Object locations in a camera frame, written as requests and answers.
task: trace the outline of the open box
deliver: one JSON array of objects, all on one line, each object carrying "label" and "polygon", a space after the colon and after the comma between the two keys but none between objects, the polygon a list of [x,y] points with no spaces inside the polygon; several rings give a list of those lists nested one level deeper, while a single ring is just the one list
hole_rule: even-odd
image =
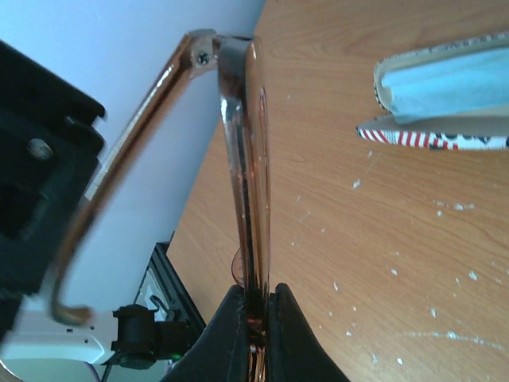
[{"label": "open box", "polygon": [[[375,67],[375,98],[390,113],[391,90],[382,78],[399,69],[509,47],[509,31],[398,54]],[[504,150],[509,147],[509,104],[398,124],[392,114],[357,127],[359,137],[400,146],[443,150]]]}]

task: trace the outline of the wooden table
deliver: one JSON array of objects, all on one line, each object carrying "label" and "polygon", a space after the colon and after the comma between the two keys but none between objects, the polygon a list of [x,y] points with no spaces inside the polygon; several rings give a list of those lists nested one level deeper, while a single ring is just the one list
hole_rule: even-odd
[{"label": "wooden table", "polygon": [[[509,29],[505,0],[269,0],[271,284],[352,381],[509,380],[509,152],[363,141],[393,53]],[[360,180],[358,187],[353,184]],[[238,248],[222,127],[169,256],[209,320]]]}]

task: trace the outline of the blue cloth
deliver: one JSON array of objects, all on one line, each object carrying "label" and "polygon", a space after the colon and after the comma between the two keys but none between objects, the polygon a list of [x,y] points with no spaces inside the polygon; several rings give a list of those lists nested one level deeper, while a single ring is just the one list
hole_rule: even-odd
[{"label": "blue cloth", "polygon": [[509,104],[509,48],[454,57],[388,72],[397,123]]}]

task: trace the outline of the table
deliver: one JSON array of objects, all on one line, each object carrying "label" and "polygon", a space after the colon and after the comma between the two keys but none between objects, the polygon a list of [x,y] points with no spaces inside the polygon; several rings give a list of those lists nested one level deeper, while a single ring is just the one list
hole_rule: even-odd
[{"label": "table", "polygon": [[[269,0],[271,285],[352,381],[507,380],[509,152],[367,142],[376,62],[509,28],[509,2]],[[222,127],[169,257],[209,320],[238,248]]]}]

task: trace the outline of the bolt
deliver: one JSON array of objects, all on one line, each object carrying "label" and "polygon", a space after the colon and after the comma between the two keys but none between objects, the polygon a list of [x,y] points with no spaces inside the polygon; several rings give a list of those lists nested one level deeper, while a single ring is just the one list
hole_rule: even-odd
[{"label": "bolt", "polygon": [[48,143],[39,138],[30,139],[27,149],[30,155],[39,161],[47,161],[53,156],[53,150]]},{"label": "bolt", "polygon": [[210,56],[207,52],[199,52],[196,62],[200,65],[206,65],[210,62]]}]

